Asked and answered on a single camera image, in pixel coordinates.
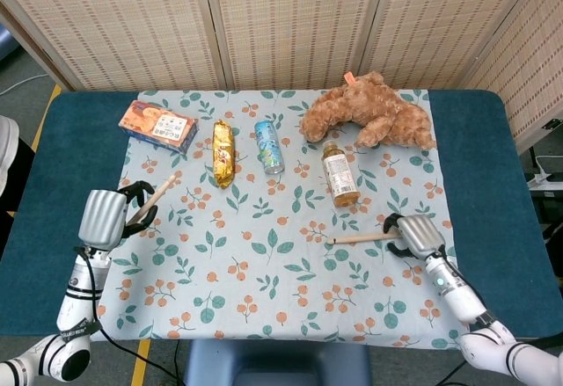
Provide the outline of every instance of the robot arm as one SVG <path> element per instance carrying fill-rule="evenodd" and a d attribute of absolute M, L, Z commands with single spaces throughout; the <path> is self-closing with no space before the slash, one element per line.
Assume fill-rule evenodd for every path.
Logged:
<path fill-rule="evenodd" d="M 516 341 L 448 261 L 445 241 L 427 216 L 392 214 L 384 222 L 384 232 L 392 226 L 401 232 L 408 248 L 399 250 L 389 243 L 389 251 L 401 258 L 423 260 L 428 276 L 454 316 L 462 323 L 481 327 L 460 339 L 464 358 L 472 366 L 512 375 L 530 386 L 563 386 L 563 353 L 557 358 Z"/>
<path fill-rule="evenodd" d="M 36 375 L 71 382 L 86 370 L 90 363 L 90 336 L 101 329 L 93 309 L 106 284 L 111 265 L 108 254 L 122 238 L 146 229 L 157 213 L 157 207 L 153 206 L 142 221 L 126 225 L 128 203 L 136 197 L 142 206 L 145 191 L 154 193 L 151 185 L 138 181 L 117 192 L 90 192 L 78 232 L 84 247 L 77 249 L 78 256 L 56 321 L 60 333 L 44 338 L 18 358 L 0 362 L 0 384 L 31 386 Z"/>

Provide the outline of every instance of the woven screen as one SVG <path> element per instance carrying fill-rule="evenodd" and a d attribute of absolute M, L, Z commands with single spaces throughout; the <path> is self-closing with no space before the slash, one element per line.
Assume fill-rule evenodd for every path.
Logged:
<path fill-rule="evenodd" d="M 514 0 L 382 0 L 361 72 L 394 88 L 455 87 Z"/>
<path fill-rule="evenodd" d="M 88 90 L 214 89 L 197 0 L 16 0 Z"/>
<path fill-rule="evenodd" d="M 219 0 L 231 66 L 225 71 L 232 71 L 236 89 L 342 84 L 342 75 L 359 64 L 354 54 L 361 56 L 365 46 L 362 31 L 373 18 L 369 5 L 370 0 Z"/>
<path fill-rule="evenodd" d="M 495 91 L 516 142 L 563 107 L 563 0 L 522 0 L 464 88 Z"/>

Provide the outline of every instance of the can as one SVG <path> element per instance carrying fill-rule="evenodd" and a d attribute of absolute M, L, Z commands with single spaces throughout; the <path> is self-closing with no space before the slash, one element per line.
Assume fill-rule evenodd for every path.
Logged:
<path fill-rule="evenodd" d="M 269 175 L 282 172 L 285 166 L 274 124 L 269 120 L 257 122 L 254 125 L 254 133 L 260 150 L 258 159 L 264 165 L 264 172 Z"/>

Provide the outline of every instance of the floral tablecloth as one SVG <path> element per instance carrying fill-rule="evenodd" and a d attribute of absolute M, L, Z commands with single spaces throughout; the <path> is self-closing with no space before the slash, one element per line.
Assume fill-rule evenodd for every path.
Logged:
<path fill-rule="evenodd" d="M 359 202 L 336 209 L 322 150 L 299 133 L 320 91 L 144 91 L 139 99 L 199 119 L 186 156 L 129 139 L 121 186 L 179 178 L 157 219 L 113 252 L 99 306 L 117 339 L 292 339 L 450 348 L 466 332 L 434 291 L 420 261 L 386 243 L 327 244 L 379 231 L 391 212 L 426 214 L 455 261 L 437 150 L 357 149 L 359 128 L 329 136 L 347 153 Z M 400 91 L 430 113 L 426 91 Z M 226 190 L 212 173 L 211 137 L 223 119 L 236 134 L 236 177 Z M 271 120 L 286 170 L 268 176 L 254 123 Z M 129 209 L 129 215 L 135 212 Z M 398 246 L 404 247 L 398 240 Z"/>

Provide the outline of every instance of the brown plush toy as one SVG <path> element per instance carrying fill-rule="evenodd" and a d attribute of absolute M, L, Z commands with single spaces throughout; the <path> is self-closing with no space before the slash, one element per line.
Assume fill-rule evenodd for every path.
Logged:
<path fill-rule="evenodd" d="M 309 142 L 319 142 L 330 127 L 352 121 L 363 126 L 358 147 L 382 143 L 426 150 L 436 146 L 426 112 L 397 96 L 380 74 L 347 73 L 345 78 L 348 84 L 322 95 L 304 115 L 301 127 Z"/>

